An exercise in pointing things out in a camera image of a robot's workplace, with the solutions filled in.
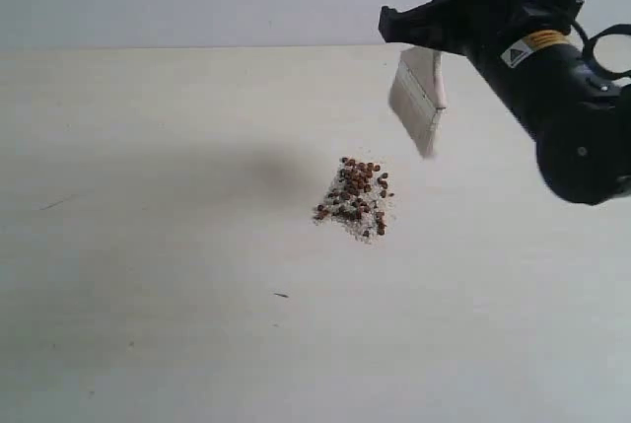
white table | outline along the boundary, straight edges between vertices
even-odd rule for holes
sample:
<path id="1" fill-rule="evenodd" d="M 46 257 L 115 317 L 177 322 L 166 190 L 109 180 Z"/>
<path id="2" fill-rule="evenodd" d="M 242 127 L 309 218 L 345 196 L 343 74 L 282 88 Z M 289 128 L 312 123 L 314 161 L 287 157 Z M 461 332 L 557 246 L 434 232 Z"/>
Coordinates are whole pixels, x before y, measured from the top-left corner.
<path id="1" fill-rule="evenodd" d="M 0 421 L 629 421 L 631 201 L 557 200 L 463 59 L 423 161 L 399 50 L 0 56 Z M 310 220 L 342 155 L 371 246 Z"/>

